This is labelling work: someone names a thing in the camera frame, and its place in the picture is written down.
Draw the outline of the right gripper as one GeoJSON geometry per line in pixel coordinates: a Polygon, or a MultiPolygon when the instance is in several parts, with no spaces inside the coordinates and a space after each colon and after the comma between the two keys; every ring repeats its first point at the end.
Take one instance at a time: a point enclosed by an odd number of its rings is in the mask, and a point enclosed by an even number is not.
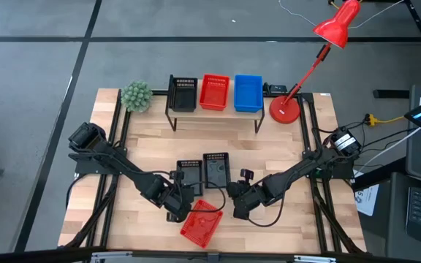
{"type": "Polygon", "coordinates": [[[250,186],[244,181],[229,182],[226,186],[229,197],[234,204],[234,217],[249,220],[250,210],[269,201],[269,196],[258,184],[250,186]]]}

